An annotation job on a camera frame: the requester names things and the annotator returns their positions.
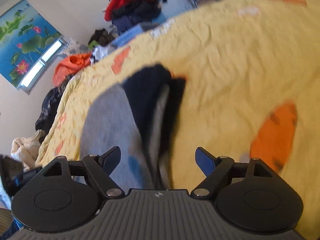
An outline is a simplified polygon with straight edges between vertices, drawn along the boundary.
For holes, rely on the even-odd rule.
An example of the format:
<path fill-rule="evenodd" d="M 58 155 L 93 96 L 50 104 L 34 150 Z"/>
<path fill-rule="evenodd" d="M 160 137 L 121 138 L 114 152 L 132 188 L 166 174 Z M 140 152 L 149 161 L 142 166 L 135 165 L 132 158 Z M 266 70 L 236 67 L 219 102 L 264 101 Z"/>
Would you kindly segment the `beige garment on floor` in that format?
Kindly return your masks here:
<path fill-rule="evenodd" d="M 37 130 L 30 138 L 15 138 L 12 141 L 11 157 L 16 161 L 20 161 L 25 170 L 34 168 L 41 146 L 40 139 L 44 138 L 45 135 L 45 131 Z"/>

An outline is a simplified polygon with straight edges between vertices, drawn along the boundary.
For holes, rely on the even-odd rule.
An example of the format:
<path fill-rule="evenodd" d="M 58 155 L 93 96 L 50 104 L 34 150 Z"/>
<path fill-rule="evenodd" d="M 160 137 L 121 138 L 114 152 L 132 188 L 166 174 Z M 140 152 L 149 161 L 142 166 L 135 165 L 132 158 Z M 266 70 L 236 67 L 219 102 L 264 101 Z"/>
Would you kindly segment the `grey garment beside pile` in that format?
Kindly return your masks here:
<path fill-rule="evenodd" d="M 159 0 L 161 13 L 159 15 L 159 22 L 165 21 L 169 18 L 182 14 L 186 11 L 193 10 L 197 7 L 195 0 Z"/>

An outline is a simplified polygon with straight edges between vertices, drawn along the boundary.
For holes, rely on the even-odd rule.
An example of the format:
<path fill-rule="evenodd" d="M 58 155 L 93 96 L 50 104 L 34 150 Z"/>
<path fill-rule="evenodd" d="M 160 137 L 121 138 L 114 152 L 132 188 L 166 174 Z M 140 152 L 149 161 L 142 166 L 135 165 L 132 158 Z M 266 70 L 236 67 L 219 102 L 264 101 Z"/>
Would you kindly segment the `blue floral pillow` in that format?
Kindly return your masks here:
<path fill-rule="evenodd" d="M 91 50 L 85 44 L 82 44 L 74 39 L 70 39 L 66 46 L 58 53 L 58 56 L 65 59 L 75 54 L 89 53 Z"/>

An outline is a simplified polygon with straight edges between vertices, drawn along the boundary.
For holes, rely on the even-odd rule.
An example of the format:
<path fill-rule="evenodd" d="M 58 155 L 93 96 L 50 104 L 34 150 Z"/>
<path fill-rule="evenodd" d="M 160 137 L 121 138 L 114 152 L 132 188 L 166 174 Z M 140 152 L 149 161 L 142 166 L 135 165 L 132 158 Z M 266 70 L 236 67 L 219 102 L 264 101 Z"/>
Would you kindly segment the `lotus flower window blind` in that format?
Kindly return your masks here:
<path fill-rule="evenodd" d="M 15 88 L 63 35 L 28 0 L 1 14 L 1 75 Z"/>

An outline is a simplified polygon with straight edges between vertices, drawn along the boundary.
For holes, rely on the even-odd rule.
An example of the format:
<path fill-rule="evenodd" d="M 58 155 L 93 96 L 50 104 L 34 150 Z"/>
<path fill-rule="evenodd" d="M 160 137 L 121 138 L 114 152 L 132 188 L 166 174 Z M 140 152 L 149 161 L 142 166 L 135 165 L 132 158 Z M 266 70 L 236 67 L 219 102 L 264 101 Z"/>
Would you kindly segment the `light blue folded towel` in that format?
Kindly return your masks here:
<path fill-rule="evenodd" d="M 113 48 L 119 48 L 124 46 L 125 44 L 129 43 L 132 39 L 134 39 L 137 35 L 142 34 L 146 31 L 150 31 L 151 29 L 154 29 L 155 27 L 159 26 L 157 23 L 140 23 L 129 30 L 122 33 L 120 36 L 118 36 L 115 40 L 110 42 L 108 45 Z"/>

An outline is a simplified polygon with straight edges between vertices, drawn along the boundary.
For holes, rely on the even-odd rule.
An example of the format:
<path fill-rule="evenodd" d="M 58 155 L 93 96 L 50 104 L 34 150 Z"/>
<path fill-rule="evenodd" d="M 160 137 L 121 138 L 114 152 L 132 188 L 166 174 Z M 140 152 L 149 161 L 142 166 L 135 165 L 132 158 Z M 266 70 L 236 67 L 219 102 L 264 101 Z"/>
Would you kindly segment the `white crumpled garment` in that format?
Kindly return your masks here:
<path fill-rule="evenodd" d="M 90 55 L 91 64 L 95 64 L 96 62 L 105 58 L 106 56 L 111 54 L 115 49 L 116 49 L 116 47 L 113 45 L 108 45 L 105 47 L 103 47 L 103 46 L 95 47 L 95 49 L 92 51 L 92 53 Z"/>

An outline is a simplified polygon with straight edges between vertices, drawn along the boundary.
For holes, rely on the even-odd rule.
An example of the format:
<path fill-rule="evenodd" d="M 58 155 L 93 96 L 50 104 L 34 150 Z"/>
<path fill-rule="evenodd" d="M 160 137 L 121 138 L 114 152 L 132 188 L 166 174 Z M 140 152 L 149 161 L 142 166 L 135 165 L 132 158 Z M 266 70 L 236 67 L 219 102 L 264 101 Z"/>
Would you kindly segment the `orange plastic bag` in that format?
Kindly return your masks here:
<path fill-rule="evenodd" d="M 63 59 L 54 70 L 53 85 L 59 86 L 67 76 L 74 75 L 91 64 L 91 53 L 73 54 Z"/>

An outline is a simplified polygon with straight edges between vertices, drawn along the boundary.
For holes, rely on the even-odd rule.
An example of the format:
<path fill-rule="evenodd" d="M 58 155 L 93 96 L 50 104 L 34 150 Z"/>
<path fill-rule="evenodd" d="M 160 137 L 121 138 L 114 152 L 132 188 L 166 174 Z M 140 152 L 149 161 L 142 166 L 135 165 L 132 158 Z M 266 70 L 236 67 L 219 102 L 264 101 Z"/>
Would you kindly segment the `yellow carrot print quilt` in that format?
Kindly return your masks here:
<path fill-rule="evenodd" d="M 79 159 L 91 103 L 145 66 L 162 64 L 187 79 L 170 143 L 170 184 L 204 179 L 194 153 L 241 159 L 268 115 L 291 101 L 298 120 L 281 177 L 304 204 L 297 231 L 319 237 L 319 0 L 220 0 L 143 33 L 67 85 L 38 165 Z"/>

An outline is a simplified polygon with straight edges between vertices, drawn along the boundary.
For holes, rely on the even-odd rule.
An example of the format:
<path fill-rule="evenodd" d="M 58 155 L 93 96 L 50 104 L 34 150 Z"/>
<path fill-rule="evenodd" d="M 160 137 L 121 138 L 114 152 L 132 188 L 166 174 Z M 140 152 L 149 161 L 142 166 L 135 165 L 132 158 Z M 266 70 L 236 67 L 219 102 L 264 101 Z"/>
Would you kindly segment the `grey navy knit sweater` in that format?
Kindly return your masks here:
<path fill-rule="evenodd" d="M 89 107 L 80 157 L 117 146 L 120 163 L 110 177 L 123 189 L 169 189 L 170 136 L 186 80 L 160 64 L 144 67 L 100 94 Z"/>

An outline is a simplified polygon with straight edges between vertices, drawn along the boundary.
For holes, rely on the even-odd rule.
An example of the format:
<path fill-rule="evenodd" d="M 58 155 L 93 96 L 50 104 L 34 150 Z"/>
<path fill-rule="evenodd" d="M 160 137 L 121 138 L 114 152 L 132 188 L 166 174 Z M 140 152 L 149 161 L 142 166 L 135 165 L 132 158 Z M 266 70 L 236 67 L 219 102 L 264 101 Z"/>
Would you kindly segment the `dark patterned clothes heap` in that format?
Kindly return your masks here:
<path fill-rule="evenodd" d="M 65 88 L 69 81 L 72 79 L 73 74 L 68 75 L 63 82 L 57 87 L 52 88 L 45 96 L 42 106 L 41 113 L 37 121 L 35 122 L 36 130 L 43 130 L 46 134 L 49 133 L 54 119 L 57 114 L 57 109 L 60 104 L 60 100 L 65 91 Z"/>

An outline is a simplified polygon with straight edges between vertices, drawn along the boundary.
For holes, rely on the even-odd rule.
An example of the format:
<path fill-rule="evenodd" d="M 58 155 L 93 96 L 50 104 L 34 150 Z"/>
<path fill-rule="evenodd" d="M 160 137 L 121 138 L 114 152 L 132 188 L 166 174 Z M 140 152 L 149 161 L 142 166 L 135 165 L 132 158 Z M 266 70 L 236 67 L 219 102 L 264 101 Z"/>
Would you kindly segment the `navy garment in pile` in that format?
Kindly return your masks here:
<path fill-rule="evenodd" d="M 118 33 L 122 34 L 135 25 L 151 22 L 160 13 L 161 6 L 158 1 L 136 0 L 112 11 L 111 21 L 116 26 Z"/>

